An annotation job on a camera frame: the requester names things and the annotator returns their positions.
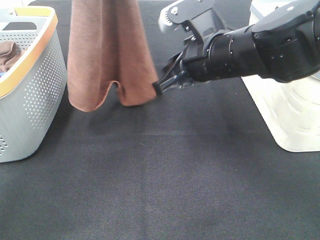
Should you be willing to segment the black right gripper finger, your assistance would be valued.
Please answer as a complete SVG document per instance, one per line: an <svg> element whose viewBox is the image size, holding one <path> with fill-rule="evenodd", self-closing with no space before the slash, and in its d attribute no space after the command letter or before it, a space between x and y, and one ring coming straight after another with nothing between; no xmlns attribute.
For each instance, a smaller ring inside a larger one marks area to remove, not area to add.
<svg viewBox="0 0 320 240"><path fill-rule="evenodd" d="M173 88L181 88L185 81L186 72L182 71L171 77L165 76L161 80L152 83L157 96L162 96L166 91Z"/></svg>
<svg viewBox="0 0 320 240"><path fill-rule="evenodd" d="M169 59L168 64L162 69L164 71L162 82L178 82L185 75L184 57L185 52L181 51Z"/></svg>

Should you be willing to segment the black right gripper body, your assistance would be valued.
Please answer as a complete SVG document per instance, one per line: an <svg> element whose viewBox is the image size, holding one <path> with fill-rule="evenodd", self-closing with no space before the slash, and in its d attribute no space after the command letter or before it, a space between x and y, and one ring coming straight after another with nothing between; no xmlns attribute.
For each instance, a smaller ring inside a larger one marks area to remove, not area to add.
<svg viewBox="0 0 320 240"><path fill-rule="evenodd" d="M202 50L202 46L187 44L183 50L185 57L183 59L186 68L183 87L193 86L197 82L207 82L209 77L209 55Z"/></svg>

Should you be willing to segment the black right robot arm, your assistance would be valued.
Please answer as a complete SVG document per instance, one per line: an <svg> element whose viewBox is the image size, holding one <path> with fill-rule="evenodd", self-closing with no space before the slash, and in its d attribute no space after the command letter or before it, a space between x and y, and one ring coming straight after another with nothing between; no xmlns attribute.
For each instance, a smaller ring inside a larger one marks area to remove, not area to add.
<svg viewBox="0 0 320 240"><path fill-rule="evenodd" d="M153 87L174 87L258 75L290 83L320 70L320 3L295 0L257 23L228 30L211 0L178 0L163 8L162 32L182 26L191 36Z"/></svg>

